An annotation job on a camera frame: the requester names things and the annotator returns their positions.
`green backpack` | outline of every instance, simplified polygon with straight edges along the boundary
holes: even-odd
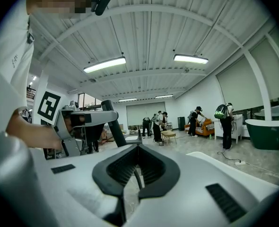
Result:
[[[214,117],[216,119],[225,119],[227,117],[227,105],[219,105],[215,111]]]

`floor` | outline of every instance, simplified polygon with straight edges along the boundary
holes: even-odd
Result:
[[[229,159],[240,159],[252,165],[236,166],[235,160],[227,160],[222,154],[217,154],[217,152],[222,151],[222,140],[218,138],[214,140],[209,140],[209,138],[199,136],[199,137],[189,137],[183,131],[174,131],[176,133],[176,141],[171,140],[168,144],[159,146],[153,143],[153,138],[143,139],[143,144],[153,145],[155,147],[168,148],[182,154],[188,154],[194,151],[200,151],[216,160],[219,160],[229,166],[237,168],[240,171],[248,173],[257,178],[263,179],[269,183],[279,185],[279,150],[260,150],[256,149],[250,140],[239,140],[236,144],[235,140],[232,141],[232,148],[225,151],[225,156]],[[110,148],[116,148],[115,142],[108,142],[100,146],[100,151],[107,150]],[[139,202],[136,193],[139,191],[136,179],[134,176],[131,177],[128,184],[125,187],[124,197],[125,197],[125,208],[126,215],[129,218]]]

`small table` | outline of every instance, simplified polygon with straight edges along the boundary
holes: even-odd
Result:
[[[170,137],[174,137],[175,139],[175,143],[176,143],[176,134],[172,131],[161,131],[161,134],[162,134],[162,138],[166,138],[166,142],[168,144],[168,140],[170,139]]]

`ceiling light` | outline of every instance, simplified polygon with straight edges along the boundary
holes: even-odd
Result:
[[[170,95],[156,96],[155,98],[172,97],[172,96],[173,96],[173,95],[170,94]]]
[[[135,101],[137,98],[120,99],[119,102]]]
[[[191,55],[179,55],[176,54],[174,56],[175,61],[185,61],[185,62],[194,62],[194,63],[202,63],[206,64],[208,63],[208,59],[197,57],[197,56],[191,56]]]
[[[119,58],[115,58],[115,59],[111,59],[108,61],[104,61],[92,66],[88,66],[84,68],[84,72],[86,73],[90,73],[96,70],[101,70],[107,67],[111,67],[111,66],[117,66],[117,65],[121,65],[121,64],[125,64],[126,63],[126,58],[125,57],[119,57]]]

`green bathtub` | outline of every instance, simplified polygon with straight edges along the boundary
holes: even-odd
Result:
[[[279,121],[247,119],[250,139],[257,149],[279,149]]]

